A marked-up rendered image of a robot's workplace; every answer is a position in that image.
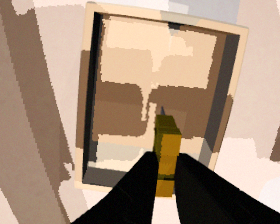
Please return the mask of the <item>beige rectangular tray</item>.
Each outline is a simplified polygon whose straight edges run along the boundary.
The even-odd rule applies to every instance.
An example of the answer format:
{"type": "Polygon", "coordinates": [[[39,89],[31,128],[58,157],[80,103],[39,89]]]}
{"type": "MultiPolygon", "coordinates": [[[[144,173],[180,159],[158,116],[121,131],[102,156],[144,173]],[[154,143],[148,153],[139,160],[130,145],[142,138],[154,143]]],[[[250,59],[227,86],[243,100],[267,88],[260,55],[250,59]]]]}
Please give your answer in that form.
{"type": "Polygon", "coordinates": [[[145,152],[156,115],[173,115],[180,152],[214,171],[249,28],[87,2],[79,65],[75,188],[109,192],[145,152]]]}

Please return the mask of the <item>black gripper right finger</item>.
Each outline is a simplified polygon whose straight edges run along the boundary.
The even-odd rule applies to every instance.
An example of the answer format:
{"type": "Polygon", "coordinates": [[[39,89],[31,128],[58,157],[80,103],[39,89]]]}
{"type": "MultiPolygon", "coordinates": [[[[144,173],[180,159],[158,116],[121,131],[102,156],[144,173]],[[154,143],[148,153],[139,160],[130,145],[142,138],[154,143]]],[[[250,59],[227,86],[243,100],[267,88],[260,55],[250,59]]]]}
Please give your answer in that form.
{"type": "Polygon", "coordinates": [[[180,224],[280,224],[280,212],[187,153],[177,156],[173,179],[180,224]]]}

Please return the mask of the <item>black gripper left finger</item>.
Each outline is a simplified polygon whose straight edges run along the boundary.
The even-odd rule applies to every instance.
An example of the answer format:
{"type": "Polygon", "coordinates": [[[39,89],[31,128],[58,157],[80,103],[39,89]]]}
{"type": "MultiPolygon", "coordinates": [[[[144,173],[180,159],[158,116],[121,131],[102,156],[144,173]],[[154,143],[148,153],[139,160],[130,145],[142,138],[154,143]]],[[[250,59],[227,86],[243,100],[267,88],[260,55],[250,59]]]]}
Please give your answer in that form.
{"type": "Polygon", "coordinates": [[[145,152],[115,188],[71,224],[152,224],[159,169],[156,152],[145,152]]]}

